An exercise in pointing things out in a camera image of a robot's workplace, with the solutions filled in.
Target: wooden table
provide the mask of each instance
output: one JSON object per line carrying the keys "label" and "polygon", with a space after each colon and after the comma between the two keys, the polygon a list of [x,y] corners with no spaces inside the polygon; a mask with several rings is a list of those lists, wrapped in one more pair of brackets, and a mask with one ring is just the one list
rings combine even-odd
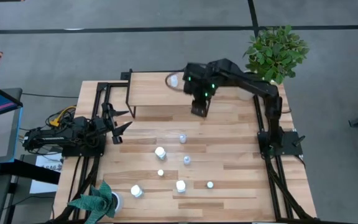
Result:
{"label": "wooden table", "polygon": [[[149,86],[156,83],[151,80],[161,76],[161,73],[143,74],[142,83],[150,90],[150,95],[135,96],[132,92],[131,98],[151,100],[160,97],[159,89],[167,94],[177,94],[167,92],[164,86]],[[76,116],[91,117],[96,85],[97,81],[83,82]],[[286,111],[289,107],[284,87],[279,86],[279,91]],[[116,110],[127,110],[125,100],[126,88],[112,89],[110,102]],[[254,102],[238,99],[234,87],[222,87],[212,99],[207,118],[191,114],[190,104],[142,106],[137,109],[136,119],[130,114],[116,118],[119,124],[134,122],[125,131],[121,145],[113,145],[108,134],[96,187],[105,180],[124,197],[124,208],[114,219],[104,217],[101,222],[274,221],[267,172],[256,137],[258,124]],[[281,125],[284,129],[293,128],[290,113],[283,114]],[[188,136],[186,144],[179,143],[180,134]],[[166,161],[159,160],[154,154],[157,146],[167,151]],[[188,166],[183,165],[185,155],[191,157]],[[306,212],[315,216],[303,165],[293,156],[283,156],[282,160],[289,191]],[[66,207],[76,161],[76,157],[70,157],[63,164],[54,204],[56,214]],[[80,161],[74,192],[81,164]],[[164,170],[164,177],[157,175],[159,169]],[[185,194],[176,191],[177,180],[186,182]],[[214,182],[213,189],[206,188],[207,181]],[[143,188],[142,198],[131,195],[130,189],[135,184]],[[285,217],[279,190],[278,197]]]}

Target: green plant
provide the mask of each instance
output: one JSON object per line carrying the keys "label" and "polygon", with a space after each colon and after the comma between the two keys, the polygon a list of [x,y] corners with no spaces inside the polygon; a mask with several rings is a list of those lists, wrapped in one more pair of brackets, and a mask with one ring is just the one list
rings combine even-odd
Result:
{"label": "green plant", "polygon": [[274,80],[281,84],[285,77],[295,77],[292,70],[302,63],[309,52],[304,40],[299,35],[291,33],[291,26],[278,29],[268,28],[259,32],[255,38],[251,36],[251,44],[243,57],[249,55],[246,68],[257,72],[264,80]]}
{"label": "green plant", "polygon": [[101,219],[103,215],[114,218],[116,214],[116,204],[113,201],[110,186],[106,184],[105,181],[100,185],[99,190],[96,190],[96,188],[91,185],[91,193],[92,195],[81,195],[81,198],[73,200],[68,204],[80,209],[92,211],[85,224],[94,224]]}

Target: gray floor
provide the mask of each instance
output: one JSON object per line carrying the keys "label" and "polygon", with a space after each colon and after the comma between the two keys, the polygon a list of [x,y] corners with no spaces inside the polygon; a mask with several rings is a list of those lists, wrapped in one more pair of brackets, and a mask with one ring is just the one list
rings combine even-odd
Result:
{"label": "gray floor", "polygon": [[[261,26],[358,25],[358,1],[257,0]],[[153,26],[249,26],[245,0],[26,0],[0,3],[0,29]],[[298,31],[308,60],[285,80],[303,141],[318,216],[358,223],[358,30]],[[0,88],[76,96],[83,80],[118,79],[120,72],[182,68],[227,57],[241,66],[251,31],[109,34],[1,34]],[[22,126],[32,128],[76,100],[23,96]],[[15,223],[48,217],[50,203],[22,205]]]}

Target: yellow cable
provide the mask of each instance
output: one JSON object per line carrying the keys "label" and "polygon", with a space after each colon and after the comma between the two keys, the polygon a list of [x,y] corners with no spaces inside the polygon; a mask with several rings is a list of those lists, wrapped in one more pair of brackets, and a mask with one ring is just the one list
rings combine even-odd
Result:
{"label": "yellow cable", "polygon": [[75,109],[76,106],[69,106],[66,109],[64,109],[59,116],[57,116],[57,118],[53,119],[53,121],[49,122],[50,125],[55,126],[55,127],[59,127],[60,125],[60,119],[62,118],[62,116],[66,113],[67,110],[69,109]]}

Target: white paper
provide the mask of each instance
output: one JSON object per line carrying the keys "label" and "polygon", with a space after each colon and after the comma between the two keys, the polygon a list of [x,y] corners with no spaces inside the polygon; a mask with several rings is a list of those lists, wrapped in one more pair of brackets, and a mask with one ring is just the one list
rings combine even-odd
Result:
{"label": "white paper", "polygon": [[[53,155],[45,155],[45,156],[37,156],[37,161],[35,162],[36,166],[44,167],[47,169],[51,169],[57,172],[61,172],[62,163],[60,159],[62,158],[62,154],[53,154]],[[32,180],[30,194],[39,194],[39,193],[47,193],[47,192],[56,192],[57,185],[48,184],[44,182],[40,182],[37,180]]]}

